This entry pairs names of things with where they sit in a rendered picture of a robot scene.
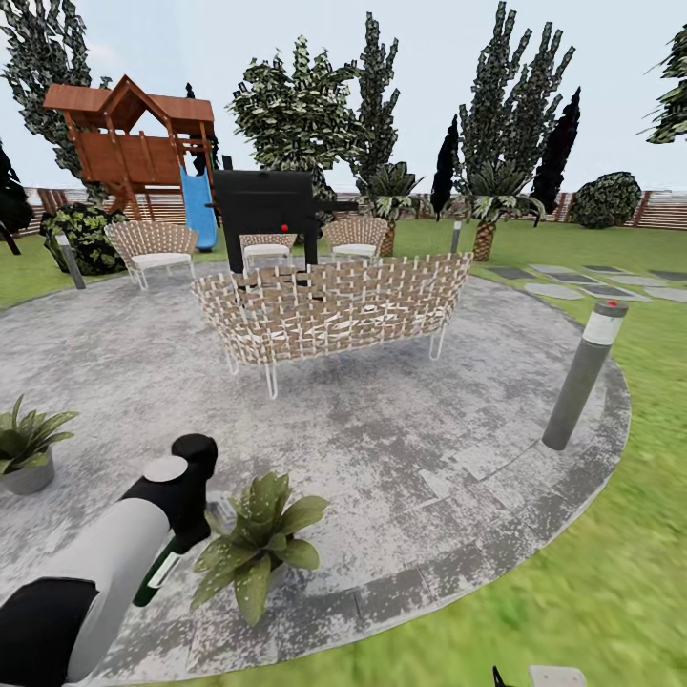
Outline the insectifuge atomizer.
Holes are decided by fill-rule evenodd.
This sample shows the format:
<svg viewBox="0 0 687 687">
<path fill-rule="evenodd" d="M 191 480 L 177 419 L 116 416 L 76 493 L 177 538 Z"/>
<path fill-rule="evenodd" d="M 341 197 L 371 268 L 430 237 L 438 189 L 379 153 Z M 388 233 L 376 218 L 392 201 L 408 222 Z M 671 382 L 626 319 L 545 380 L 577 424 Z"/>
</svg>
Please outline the insectifuge atomizer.
<svg viewBox="0 0 687 687">
<path fill-rule="evenodd" d="M 171 573 L 173 573 L 178 566 L 184 554 L 185 552 L 179 545 L 177 538 L 173 537 L 171 543 L 165 547 L 161 556 L 153 563 L 153 566 L 144 578 L 133 600 L 133 605 L 137 608 L 146 608 L 146 606 L 152 602 L 157 591 L 159 591 L 165 581 L 171 576 Z"/>
</svg>

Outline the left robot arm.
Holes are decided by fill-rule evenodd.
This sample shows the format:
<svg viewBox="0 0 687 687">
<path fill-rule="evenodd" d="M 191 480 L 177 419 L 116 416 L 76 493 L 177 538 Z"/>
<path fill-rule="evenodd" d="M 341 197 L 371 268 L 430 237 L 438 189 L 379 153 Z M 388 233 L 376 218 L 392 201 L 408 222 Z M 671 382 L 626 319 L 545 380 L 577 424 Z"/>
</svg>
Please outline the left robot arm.
<svg viewBox="0 0 687 687">
<path fill-rule="evenodd" d="M 0 602 L 0 687 L 64 687 L 108 652 L 171 530 L 184 552 L 209 537 L 213 514 L 229 535 L 238 519 L 222 491 L 206 492 L 217 456 L 186 434 L 148 465 L 115 505 Z M 42 580 L 43 577 L 61 577 Z"/>
</svg>

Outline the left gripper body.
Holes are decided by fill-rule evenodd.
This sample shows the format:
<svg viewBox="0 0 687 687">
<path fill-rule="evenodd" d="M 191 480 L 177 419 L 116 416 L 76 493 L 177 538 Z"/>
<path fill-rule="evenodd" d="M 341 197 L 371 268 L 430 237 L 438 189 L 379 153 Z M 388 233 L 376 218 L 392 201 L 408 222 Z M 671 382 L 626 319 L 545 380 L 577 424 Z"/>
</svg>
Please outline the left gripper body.
<svg viewBox="0 0 687 687">
<path fill-rule="evenodd" d="M 209 537 L 211 526 L 205 518 L 205 496 L 192 505 L 186 505 L 173 525 L 175 537 L 184 552 L 196 543 L 201 543 Z"/>
</svg>

